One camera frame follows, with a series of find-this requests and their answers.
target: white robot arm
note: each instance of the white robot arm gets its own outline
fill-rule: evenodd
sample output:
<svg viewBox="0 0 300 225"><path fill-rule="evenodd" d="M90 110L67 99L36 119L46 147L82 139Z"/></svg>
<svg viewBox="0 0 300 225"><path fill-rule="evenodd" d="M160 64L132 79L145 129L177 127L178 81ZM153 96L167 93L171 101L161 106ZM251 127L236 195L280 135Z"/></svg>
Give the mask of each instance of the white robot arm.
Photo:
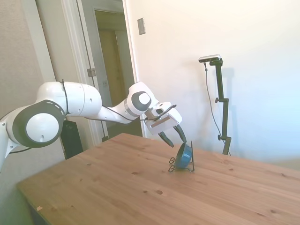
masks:
<svg viewBox="0 0 300 225"><path fill-rule="evenodd" d="M170 102L160 103L142 82L129 88L128 97L115 107L102 106L96 88L74 82L46 82L37 92L37 101L13 110L0 119L0 170L5 158L17 146L41 148L56 141L66 116L91 120L130 123L142 114L149 131L166 143L173 143L164 131L174 127L186 141L179 124L181 115Z"/></svg>

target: cable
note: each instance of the cable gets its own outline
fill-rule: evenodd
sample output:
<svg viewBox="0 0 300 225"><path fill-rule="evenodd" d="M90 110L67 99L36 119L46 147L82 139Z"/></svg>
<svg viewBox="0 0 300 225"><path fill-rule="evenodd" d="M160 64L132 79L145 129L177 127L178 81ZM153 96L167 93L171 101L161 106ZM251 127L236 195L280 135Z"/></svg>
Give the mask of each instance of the cable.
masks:
<svg viewBox="0 0 300 225"><path fill-rule="evenodd" d="M10 154L24 152L24 151L27 151L29 149L31 149L31 148L23 149L23 150L20 150L20 151L12 151L12 152L10 152Z"/></svg>
<svg viewBox="0 0 300 225"><path fill-rule="evenodd" d="M65 88L65 82L64 82L64 79L61 80L60 82L62 84L62 88L65 92L65 96L66 96L66 105L67 105L67 111L66 111L66 115L70 114L69 112L69 105L68 105L68 97L67 97L67 92L66 92L66 88Z"/></svg>
<svg viewBox="0 0 300 225"><path fill-rule="evenodd" d="M212 111L212 105L211 105L211 99L210 99L210 92L209 92L209 90L208 90L208 84L207 84L207 68L206 68L206 63L204 63L204 66L205 66L205 75L206 75L206 90L207 90L208 99L210 100L210 111L211 111L211 115L212 115L212 118L214 119L215 125L216 125L216 127L217 127L217 130L218 130L220 136L222 136L222 135L221 135L221 131L220 131L220 129L219 129L218 125L217 125L217 122L216 122L216 120L215 120L214 113L213 113L213 111Z"/></svg>
<svg viewBox="0 0 300 225"><path fill-rule="evenodd" d="M162 114L158 115L158 116L155 117L155 118L152 118L152 119L145 118L145 119L140 120L140 121L158 120L161 116L165 115L167 112L169 112L171 109L175 108L176 106L177 106L177 105L172 105L172 106L170 106L166 111L164 111ZM127 120L129 120L129 121L134 121L134 120L136 120L136 119L134 119L134 120L128 119L128 118L126 118L125 116L121 115L120 113L114 111L113 109L111 109L111 108L109 108L109 107L107 107L107 106L104 106L104 105L103 105L103 107L106 108L106 109L108 109L108 110L110 110L110 111L112 111L112 112L114 112L115 114L118 114L119 116L121 116L121 117L123 117L123 118L125 118L125 119L127 119Z"/></svg>

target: light switch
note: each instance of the light switch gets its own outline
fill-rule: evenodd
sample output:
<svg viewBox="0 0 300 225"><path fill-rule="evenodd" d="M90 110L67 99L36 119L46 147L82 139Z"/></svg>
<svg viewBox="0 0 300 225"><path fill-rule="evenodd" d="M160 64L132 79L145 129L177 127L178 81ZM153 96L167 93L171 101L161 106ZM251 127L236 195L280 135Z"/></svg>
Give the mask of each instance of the light switch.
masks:
<svg viewBox="0 0 300 225"><path fill-rule="evenodd" d="M145 30L145 22L144 22L144 18L138 19L137 20L137 25L139 27L139 32L140 35L145 34L146 30Z"/></svg>

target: blue bowl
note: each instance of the blue bowl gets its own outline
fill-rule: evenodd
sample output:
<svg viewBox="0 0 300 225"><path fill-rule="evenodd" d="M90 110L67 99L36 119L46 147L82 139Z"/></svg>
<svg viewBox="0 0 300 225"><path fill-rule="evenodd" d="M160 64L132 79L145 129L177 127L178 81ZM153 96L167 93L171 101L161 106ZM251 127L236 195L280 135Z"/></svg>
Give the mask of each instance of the blue bowl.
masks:
<svg viewBox="0 0 300 225"><path fill-rule="evenodd" d="M192 160L192 148L183 143L176 155L174 166L177 168L186 168Z"/></svg>

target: camera stand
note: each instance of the camera stand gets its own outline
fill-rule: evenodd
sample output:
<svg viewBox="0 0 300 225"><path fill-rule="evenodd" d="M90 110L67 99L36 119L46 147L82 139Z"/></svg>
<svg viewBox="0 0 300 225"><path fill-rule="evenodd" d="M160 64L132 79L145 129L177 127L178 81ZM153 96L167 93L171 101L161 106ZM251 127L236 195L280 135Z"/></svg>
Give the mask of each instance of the camera stand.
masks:
<svg viewBox="0 0 300 225"><path fill-rule="evenodd" d="M231 142L231 137L227 136L229 99L224 98L224 93L223 93L223 82L222 82L222 71L221 71L221 67L223 65L223 60L222 60L222 58L220 58L218 60L211 61L210 65L216 67L216 74L217 74L217 91L218 91L219 97L216 98L215 102L223 103L222 136L218 135L217 138L219 141L220 140L225 141L224 148L223 148L223 154L228 155L230 142Z"/></svg>

